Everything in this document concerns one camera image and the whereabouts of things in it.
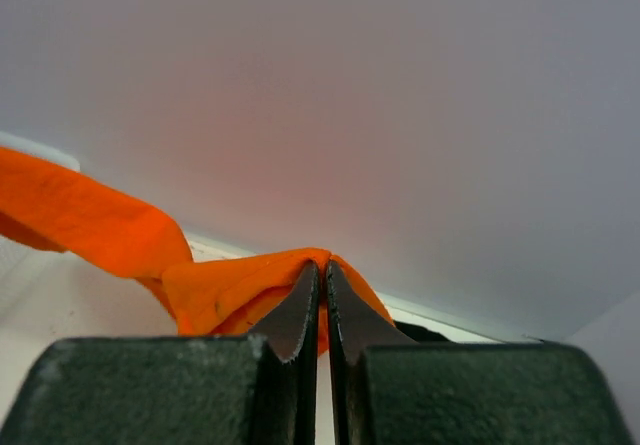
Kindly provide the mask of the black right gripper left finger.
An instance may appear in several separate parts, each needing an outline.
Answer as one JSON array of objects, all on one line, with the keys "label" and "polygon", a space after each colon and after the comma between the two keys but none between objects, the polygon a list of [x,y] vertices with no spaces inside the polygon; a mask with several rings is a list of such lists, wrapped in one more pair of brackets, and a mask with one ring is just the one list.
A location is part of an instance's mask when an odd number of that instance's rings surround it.
[{"label": "black right gripper left finger", "polygon": [[289,295],[250,331],[264,345],[255,386],[253,444],[315,442],[320,277],[306,262]]}]

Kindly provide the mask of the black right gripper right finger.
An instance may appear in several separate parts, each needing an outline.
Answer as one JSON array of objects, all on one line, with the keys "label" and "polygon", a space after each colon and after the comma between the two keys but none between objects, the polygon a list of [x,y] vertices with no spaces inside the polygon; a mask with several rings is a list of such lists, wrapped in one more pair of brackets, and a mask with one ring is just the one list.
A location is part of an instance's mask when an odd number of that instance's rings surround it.
[{"label": "black right gripper right finger", "polygon": [[373,418],[364,352],[415,341],[380,316],[331,260],[325,278],[334,434],[338,444],[373,444]]}]

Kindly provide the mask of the orange t shirt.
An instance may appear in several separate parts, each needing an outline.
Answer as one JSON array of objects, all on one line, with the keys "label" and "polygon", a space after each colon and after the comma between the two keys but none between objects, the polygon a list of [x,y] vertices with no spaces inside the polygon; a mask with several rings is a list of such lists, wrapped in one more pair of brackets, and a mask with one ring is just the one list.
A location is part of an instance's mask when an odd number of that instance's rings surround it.
[{"label": "orange t shirt", "polygon": [[179,225],[160,209],[81,173],[1,150],[1,234],[43,251],[72,252],[146,287],[181,335],[239,335],[292,293],[308,263],[331,261],[386,322],[389,312],[346,260],[321,248],[197,262]]}]

